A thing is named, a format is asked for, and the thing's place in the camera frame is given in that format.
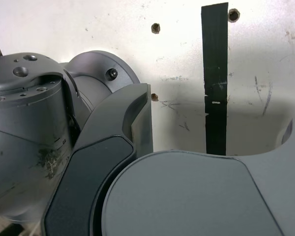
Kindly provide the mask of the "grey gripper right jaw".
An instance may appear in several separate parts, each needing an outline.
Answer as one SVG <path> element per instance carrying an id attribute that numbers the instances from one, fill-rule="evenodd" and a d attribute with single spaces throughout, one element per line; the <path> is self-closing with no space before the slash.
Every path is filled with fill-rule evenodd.
<path id="1" fill-rule="evenodd" d="M 273 151 L 163 151 L 128 165 L 102 208 L 104 236 L 295 236 L 295 118 Z"/>

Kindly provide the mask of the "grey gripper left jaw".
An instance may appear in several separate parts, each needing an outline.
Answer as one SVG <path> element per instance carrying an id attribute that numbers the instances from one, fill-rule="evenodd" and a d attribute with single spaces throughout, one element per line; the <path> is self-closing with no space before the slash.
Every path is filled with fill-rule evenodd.
<path id="1" fill-rule="evenodd" d="M 131 84 L 87 119 L 41 221 L 44 236 L 99 236 L 105 196 L 117 175 L 153 152 L 151 89 Z"/>

